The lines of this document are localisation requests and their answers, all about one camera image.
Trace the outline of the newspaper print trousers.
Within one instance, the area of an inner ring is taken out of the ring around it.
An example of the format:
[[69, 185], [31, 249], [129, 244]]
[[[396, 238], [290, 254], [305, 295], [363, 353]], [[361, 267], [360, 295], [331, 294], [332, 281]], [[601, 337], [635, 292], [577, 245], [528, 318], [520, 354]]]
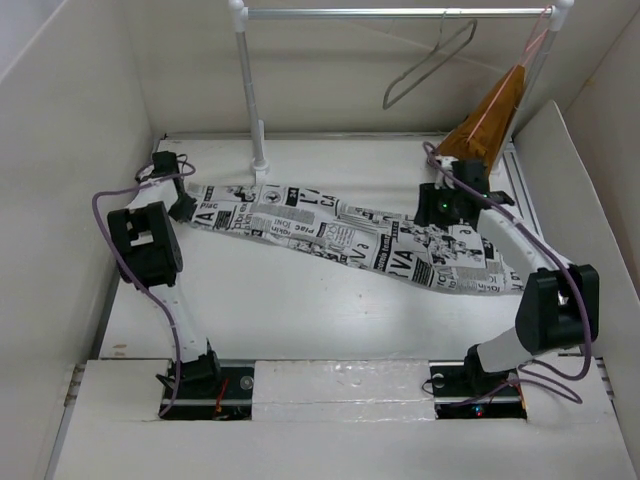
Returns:
[[429, 290], [515, 294], [524, 288], [472, 227], [419, 226], [404, 214], [350, 205], [284, 185], [189, 185], [194, 228], [250, 237]]

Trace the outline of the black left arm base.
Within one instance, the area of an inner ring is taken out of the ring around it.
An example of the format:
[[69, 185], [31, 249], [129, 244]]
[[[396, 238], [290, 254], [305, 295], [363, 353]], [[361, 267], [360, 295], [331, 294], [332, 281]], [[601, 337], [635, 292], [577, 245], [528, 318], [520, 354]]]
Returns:
[[256, 362], [209, 358], [181, 365], [181, 378], [174, 394], [175, 365], [157, 374], [163, 387], [158, 415], [173, 421], [244, 421], [252, 417]]

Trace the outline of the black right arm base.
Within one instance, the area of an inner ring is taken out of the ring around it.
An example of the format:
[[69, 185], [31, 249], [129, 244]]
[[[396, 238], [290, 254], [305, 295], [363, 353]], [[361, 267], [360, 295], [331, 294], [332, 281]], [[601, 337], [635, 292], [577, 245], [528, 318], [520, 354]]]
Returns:
[[518, 380], [515, 368], [485, 372], [474, 345], [463, 360], [430, 361], [421, 389], [433, 399], [437, 420], [526, 420]]

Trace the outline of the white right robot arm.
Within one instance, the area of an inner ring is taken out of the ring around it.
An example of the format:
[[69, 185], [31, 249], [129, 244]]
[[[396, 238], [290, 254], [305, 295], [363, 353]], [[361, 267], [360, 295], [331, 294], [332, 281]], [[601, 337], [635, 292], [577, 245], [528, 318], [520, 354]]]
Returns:
[[473, 393], [494, 387], [499, 373], [536, 363], [540, 356], [581, 346], [591, 355], [599, 334], [600, 279], [552, 249], [511, 212], [513, 199], [493, 191], [480, 160], [427, 155], [436, 179], [419, 187], [420, 226], [469, 226], [488, 240], [524, 284], [514, 325], [471, 347], [462, 381]]

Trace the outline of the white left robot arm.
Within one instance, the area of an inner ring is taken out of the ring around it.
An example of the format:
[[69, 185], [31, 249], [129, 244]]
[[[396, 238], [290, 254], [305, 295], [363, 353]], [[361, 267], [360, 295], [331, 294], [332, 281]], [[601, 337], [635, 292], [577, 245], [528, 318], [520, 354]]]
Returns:
[[179, 279], [184, 260], [175, 222], [191, 219], [196, 200], [185, 188], [185, 159], [170, 151], [156, 152], [137, 175], [134, 199], [106, 215], [111, 245], [121, 277], [147, 295], [167, 317], [175, 354], [173, 370], [201, 396], [222, 387], [222, 371], [210, 341], [187, 306]]

